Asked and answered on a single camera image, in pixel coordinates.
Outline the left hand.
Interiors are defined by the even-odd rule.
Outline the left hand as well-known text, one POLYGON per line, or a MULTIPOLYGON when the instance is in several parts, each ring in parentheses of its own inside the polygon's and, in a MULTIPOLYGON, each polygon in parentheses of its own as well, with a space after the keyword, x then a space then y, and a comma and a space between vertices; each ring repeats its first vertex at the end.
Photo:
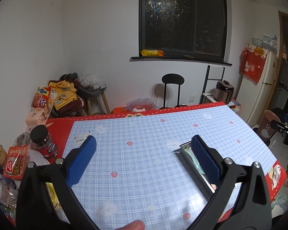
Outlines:
POLYGON ((117 228, 116 230, 144 230, 145 224, 141 220, 133 221, 123 227, 117 228))

